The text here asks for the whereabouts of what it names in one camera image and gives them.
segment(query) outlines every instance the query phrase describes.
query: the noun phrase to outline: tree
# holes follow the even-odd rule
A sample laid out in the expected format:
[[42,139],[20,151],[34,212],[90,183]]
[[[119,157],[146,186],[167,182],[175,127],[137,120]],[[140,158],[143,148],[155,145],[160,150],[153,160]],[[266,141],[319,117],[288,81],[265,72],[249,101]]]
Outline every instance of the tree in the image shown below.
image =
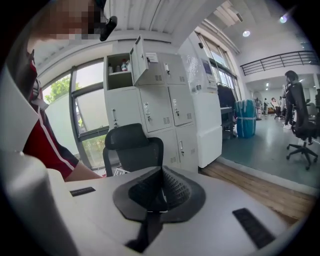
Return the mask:
[[[46,101],[50,104],[69,92],[70,75],[51,84],[51,92],[45,96]],[[79,83],[75,84],[76,90],[79,89]]]

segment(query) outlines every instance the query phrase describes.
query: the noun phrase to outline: blue barrel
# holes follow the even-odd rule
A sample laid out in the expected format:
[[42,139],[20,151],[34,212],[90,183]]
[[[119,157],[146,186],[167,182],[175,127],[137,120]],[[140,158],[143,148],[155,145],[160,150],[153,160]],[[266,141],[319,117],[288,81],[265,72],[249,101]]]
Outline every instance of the blue barrel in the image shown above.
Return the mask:
[[236,101],[236,131],[240,138],[250,138],[256,133],[257,109],[253,99]]

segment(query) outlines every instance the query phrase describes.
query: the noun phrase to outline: tall white cabinet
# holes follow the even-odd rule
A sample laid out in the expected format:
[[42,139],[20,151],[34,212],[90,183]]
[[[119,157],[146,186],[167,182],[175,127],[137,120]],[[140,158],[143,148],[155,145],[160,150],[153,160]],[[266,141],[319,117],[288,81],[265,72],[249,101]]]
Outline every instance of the tall white cabinet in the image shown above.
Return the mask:
[[[116,70],[130,60],[131,70]],[[180,55],[146,53],[139,36],[128,53],[104,57],[104,93],[110,129],[140,123],[163,141],[163,164],[198,171],[193,99]]]

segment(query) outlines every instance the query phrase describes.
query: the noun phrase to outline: black hair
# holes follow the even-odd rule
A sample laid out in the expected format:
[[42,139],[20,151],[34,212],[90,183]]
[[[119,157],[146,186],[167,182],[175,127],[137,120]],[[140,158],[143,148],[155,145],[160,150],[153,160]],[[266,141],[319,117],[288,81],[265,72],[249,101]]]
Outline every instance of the black hair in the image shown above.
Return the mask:
[[292,71],[292,70],[287,71],[284,75],[285,75],[287,78],[289,78],[290,81],[298,80],[298,79],[299,79],[299,76],[297,75],[297,73],[294,72],[294,71]]

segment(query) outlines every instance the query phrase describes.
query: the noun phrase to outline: wooden floor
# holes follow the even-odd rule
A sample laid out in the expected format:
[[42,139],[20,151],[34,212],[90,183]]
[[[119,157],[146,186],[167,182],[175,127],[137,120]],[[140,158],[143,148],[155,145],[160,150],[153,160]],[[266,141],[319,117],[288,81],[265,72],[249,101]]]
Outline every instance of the wooden floor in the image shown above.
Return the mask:
[[199,173],[236,185],[277,212],[290,225],[306,216],[316,202],[314,196],[256,178],[217,161],[201,169]]

